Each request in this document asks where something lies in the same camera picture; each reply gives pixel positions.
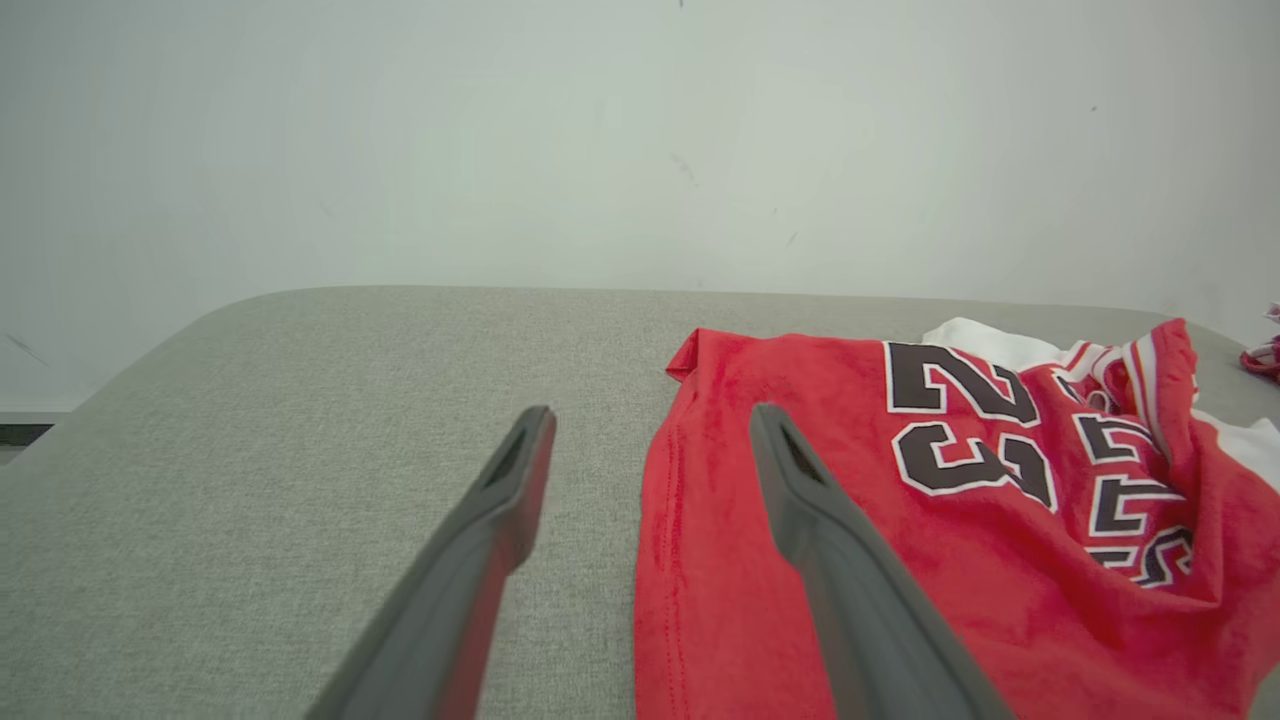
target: white garment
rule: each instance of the white garment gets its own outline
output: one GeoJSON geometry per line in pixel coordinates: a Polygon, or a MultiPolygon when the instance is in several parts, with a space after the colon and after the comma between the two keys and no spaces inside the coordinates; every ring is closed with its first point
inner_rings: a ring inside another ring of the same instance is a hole
{"type": "MultiPolygon", "coordinates": [[[[1034,337],[997,331],[968,318],[952,318],[924,333],[925,345],[941,345],[1021,373],[1037,365],[1066,366],[1082,343],[1061,350],[1034,337]]],[[[1217,446],[1280,492],[1280,432],[1262,418],[1249,428],[1230,425],[1202,410],[1192,416],[1217,430],[1217,446]]]]}

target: white wall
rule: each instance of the white wall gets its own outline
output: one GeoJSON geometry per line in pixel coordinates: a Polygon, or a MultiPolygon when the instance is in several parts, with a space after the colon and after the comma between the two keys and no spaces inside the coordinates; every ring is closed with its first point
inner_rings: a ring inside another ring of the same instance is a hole
{"type": "Polygon", "coordinates": [[[1272,329],[1275,0],[0,3],[0,410],[324,284],[1272,329]]]}

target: gray fabric surface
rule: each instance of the gray fabric surface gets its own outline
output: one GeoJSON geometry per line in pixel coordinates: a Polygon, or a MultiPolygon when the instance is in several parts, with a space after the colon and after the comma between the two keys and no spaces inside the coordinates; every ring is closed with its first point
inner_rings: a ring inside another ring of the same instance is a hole
{"type": "MultiPolygon", "coordinates": [[[[1125,342],[1147,313],[781,295],[335,288],[239,302],[113,379],[0,475],[0,715],[300,712],[525,406],[559,415],[538,546],[481,714],[634,714],[645,451],[695,327],[918,340],[955,315],[1125,342]]],[[[1280,388],[1193,328],[1201,407],[1280,388]]]]}

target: clothing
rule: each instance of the clothing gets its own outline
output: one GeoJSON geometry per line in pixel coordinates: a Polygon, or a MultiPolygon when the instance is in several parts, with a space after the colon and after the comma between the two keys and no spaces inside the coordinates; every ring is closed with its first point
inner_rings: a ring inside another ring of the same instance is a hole
{"type": "Polygon", "coordinates": [[[1014,372],[941,346],[695,331],[645,466],[641,720],[833,715],[769,537],[756,402],[786,409],[1021,717],[1244,715],[1280,659],[1280,493],[1230,448],[1274,471],[1280,439],[1231,428],[1220,446],[1230,433],[1193,415],[1180,320],[1123,347],[1036,342],[1002,346],[1014,372]]]}

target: basketball jersey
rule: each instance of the basketball jersey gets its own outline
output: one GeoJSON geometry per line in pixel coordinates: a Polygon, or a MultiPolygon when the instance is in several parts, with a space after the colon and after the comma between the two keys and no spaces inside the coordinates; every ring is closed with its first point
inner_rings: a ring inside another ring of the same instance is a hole
{"type": "Polygon", "coordinates": [[[1193,414],[1181,320],[1053,351],[1015,372],[937,345],[695,331],[645,465],[640,719],[833,716],[769,536],[758,402],[791,415],[1019,716],[1245,715],[1280,659],[1263,479],[1280,436],[1193,414]]]}

